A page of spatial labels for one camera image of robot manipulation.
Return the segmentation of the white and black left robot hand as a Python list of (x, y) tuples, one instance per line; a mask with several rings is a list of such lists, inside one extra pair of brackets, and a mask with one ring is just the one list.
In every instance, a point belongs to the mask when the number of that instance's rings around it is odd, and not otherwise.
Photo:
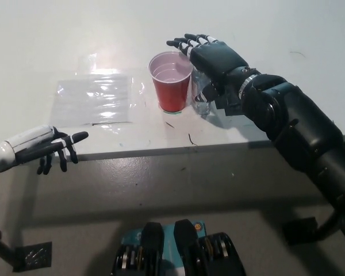
[(52, 158), (55, 153), (59, 155), (60, 169), (66, 172), (66, 151), (70, 154), (70, 160), (77, 164), (78, 156), (74, 145), (88, 136), (89, 133), (86, 131), (69, 135), (51, 125), (38, 126), (20, 133), (6, 140), (14, 156), (4, 163), (0, 172), (38, 159), (40, 164), (37, 173), (47, 175), (52, 167)]

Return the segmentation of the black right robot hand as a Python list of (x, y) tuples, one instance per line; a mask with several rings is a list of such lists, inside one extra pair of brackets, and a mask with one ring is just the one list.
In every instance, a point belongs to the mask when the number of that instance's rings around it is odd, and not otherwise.
[(225, 42), (206, 34), (188, 34), (166, 41), (180, 50), (210, 82), (195, 96), (197, 102), (212, 102), (225, 93), (227, 85), (240, 86), (248, 63)]

